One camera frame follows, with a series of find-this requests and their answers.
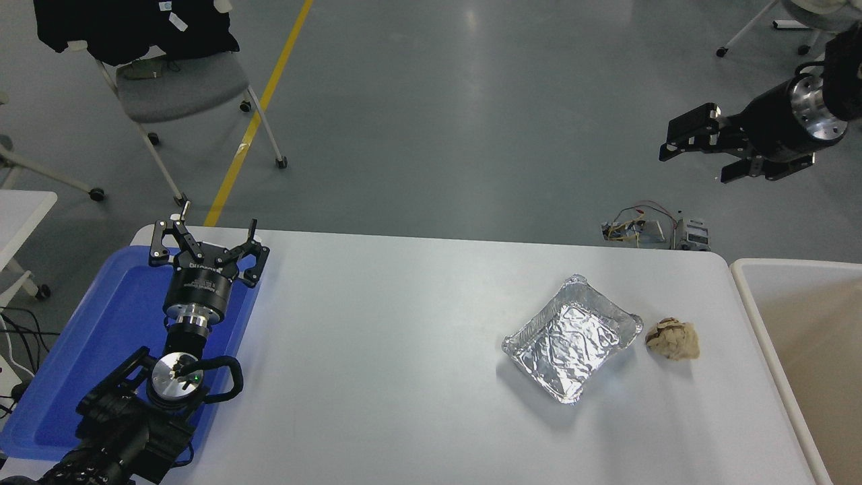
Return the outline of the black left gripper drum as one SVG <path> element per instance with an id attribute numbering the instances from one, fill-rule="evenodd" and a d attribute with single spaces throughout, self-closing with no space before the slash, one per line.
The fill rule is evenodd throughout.
<path id="1" fill-rule="evenodd" d="M 234 280 L 238 277 L 237 262 L 224 267 L 214 260 L 194 262 L 188 257 L 172 261 L 172 279 L 164 298 L 164 311 L 175 313 L 179 306 L 204 306 L 212 313 L 225 313 Z"/>

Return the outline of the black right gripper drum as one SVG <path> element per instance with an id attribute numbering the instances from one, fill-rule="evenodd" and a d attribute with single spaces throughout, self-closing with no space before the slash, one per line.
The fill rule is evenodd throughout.
<path id="1" fill-rule="evenodd" d="M 798 83 L 790 79 L 773 87 L 731 117 L 758 154 L 771 162 L 791 162 L 816 150 L 816 142 L 793 114 L 791 90 Z"/>

